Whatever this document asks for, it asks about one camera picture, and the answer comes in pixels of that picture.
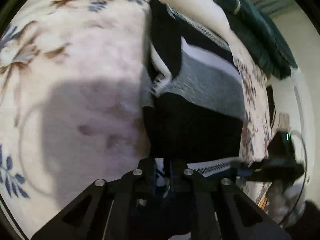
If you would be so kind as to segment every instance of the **green cloth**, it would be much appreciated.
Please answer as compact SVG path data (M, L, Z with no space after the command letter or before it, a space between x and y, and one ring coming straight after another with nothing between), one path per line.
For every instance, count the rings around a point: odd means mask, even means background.
M278 79L291 76L298 68L292 52L272 19L248 0L213 0L225 12L231 30L239 37L254 62L266 74Z

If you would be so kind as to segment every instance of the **floral fabric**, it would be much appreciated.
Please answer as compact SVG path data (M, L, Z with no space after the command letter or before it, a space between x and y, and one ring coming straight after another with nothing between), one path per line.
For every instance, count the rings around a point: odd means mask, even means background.
M148 156L147 1L28 0L2 36L0 193L28 238L93 181L119 179ZM265 76L250 58L238 67L249 160L267 153Z

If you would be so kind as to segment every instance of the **black cable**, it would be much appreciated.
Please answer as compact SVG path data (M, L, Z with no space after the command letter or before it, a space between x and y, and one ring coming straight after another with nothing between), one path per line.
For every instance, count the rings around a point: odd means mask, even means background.
M303 184L302 184L302 188L301 188L301 191L300 191L300 194L299 194L299 197L296 201L296 203L294 204L293 208L291 209L291 211L289 213L287 213L284 218L281 220L281 222L279 223L279 225L282 225L284 222L286 222L286 220L289 218L289 216L292 214L292 212L294 211L294 209L297 207L298 203L299 203L299 200L302 196L302 192L303 192L303 189L304 189L304 185L306 183L306 178L307 178L307 169L308 169L308 158L307 158L307 148L306 148L306 144L305 144L305 141L304 141L304 138L302 137L302 135L298 132L298 131L293 131L294 133L298 133L298 134L295 134L296 136L300 136L300 139L301 139L301 142L302 142L302 146L303 146L303 150L304 150L304 156L305 156L305 171L304 171L304 179L303 179Z

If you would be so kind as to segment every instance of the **wall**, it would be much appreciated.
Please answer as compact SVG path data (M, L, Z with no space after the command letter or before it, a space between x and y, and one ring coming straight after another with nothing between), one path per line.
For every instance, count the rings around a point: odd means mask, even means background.
M289 44L293 55L302 73L298 73L298 84L304 105L306 120L306 143L308 151L309 172L312 167L312 159L315 160L310 183L307 187L307 198L320 204L318 185L320 183L320 36L313 24L301 9L279 15L274 19L275 24ZM287 87L290 80L284 81ZM296 103L277 95L280 107L296 108ZM299 126L300 120L296 113L292 114L294 126Z

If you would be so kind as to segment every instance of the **silver screw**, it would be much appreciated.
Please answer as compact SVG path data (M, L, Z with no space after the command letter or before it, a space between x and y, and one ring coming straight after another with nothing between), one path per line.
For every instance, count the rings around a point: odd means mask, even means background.
M221 183L225 186L229 186L231 185L231 180L230 179L227 179L227 178L224 178L221 180Z
M193 170L192 170L192 169L185 169L185 170L183 171L183 173L189 176L189 175L192 175L192 174L193 174Z
M97 179L94 184L97 186L97 187L101 187L103 186L105 183L104 179Z
M136 169L133 171L134 176L140 176L142 174L142 170Z

